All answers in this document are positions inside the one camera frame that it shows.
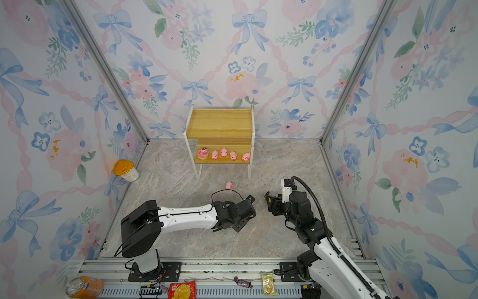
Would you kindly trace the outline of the pink bear toy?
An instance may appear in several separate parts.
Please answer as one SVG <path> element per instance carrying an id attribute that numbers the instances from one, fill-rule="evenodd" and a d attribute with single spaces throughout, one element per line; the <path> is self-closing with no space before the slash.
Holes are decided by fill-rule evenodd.
<path id="1" fill-rule="evenodd" d="M 207 159 L 209 156 L 209 149 L 206 148 L 206 147 L 203 147 L 201 149 L 198 150 L 197 152 L 197 157 L 200 159 L 200 160 L 205 160 Z"/>

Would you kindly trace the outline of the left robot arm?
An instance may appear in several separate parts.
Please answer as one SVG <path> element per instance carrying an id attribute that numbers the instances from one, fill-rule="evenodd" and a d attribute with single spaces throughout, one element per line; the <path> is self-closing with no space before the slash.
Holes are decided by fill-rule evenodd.
<path id="1" fill-rule="evenodd" d="M 193 208 L 159 207 L 147 201 L 121 220 L 121 245 L 115 255 L 129 258 L 129 282 L 178 282 L 181 262 L 162 262 L 154 243 L 161 233 L 189 229 L 232 228 L 240 232 L 256 216 L 255 198 L 248 196 L 238 203 L 215 201 Z"/>

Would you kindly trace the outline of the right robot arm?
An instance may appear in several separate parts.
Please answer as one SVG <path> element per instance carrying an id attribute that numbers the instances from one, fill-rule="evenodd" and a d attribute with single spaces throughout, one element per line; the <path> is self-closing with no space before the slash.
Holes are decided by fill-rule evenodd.
<path id="1" fill-rule="evenodd" d="M 281 187 L 281 194 L 266 193 L 265 200 L 269 212 L 284 216 L 309 248 L 297 257 L 299 277 L 318 283 L 334 299 L 389 299 L 339 245 L 311 188 L 297 176 L 283 179 Z"/>

